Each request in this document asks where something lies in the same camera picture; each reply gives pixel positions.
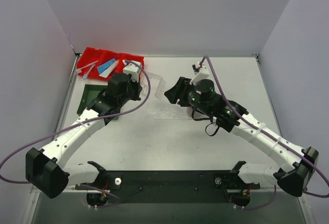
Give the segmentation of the clear textured holder box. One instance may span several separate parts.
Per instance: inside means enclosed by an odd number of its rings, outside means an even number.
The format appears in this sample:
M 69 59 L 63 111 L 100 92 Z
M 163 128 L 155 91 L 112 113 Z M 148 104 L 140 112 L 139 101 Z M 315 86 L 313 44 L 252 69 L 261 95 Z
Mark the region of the clear textured holder box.
M 158 100 L 161 100 L 163 98 L 163 94 L 164 94 L 165 87 L 167 84 L 166 81 L 164 80 L 164 78 L 162 76 L 151 73 L 151 72 L 147 72 L 147 75 L 148 75 L 148 77 L 150 79 L 150 83 L 151 83 L 150 98 L 154 97 Z M 141 74 L 141 87 L 142 87 L 141 95 L 146 96 L 146 94 L 148 93 L 149 87 L 148 87 L 147 79 L 143 73 Z

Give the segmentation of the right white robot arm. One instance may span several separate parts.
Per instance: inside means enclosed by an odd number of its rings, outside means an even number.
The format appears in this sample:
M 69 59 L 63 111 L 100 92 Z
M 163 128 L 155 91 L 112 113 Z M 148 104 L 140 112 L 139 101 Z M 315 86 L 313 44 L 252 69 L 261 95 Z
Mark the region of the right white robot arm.
M 244 183 L 278 185 L 292 196 L 302 196 L 318 160 L 316 149 L 283 139 L 247 109 L 216 93 L 212 80 L 191 85 L 190 79 L 181 77 L 164 96 L 172 104 L 201 112 L 218 128 L 245 139 L 274 161 L 273 165 L 244 163 L 237 173 Z

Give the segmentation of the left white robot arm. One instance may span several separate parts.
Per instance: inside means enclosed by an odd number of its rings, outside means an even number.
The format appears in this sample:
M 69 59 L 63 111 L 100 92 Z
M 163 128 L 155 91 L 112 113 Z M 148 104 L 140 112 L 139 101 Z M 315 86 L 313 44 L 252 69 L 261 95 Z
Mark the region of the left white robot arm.
M 140 75 L 116 73 L 108 85 L 84 109 L 73 123 L 74 128 L 61 133 L 41 149 L 31 148 L 26 154 L 26 179 L 50 199 L 71 185 L 88 183 L 94 189 L 104 186 L 106 169 L 96 162 L 66 167 L 70 157 L 94 133 L 122 115 L 128 101 L 139 101 L 142 87 Z

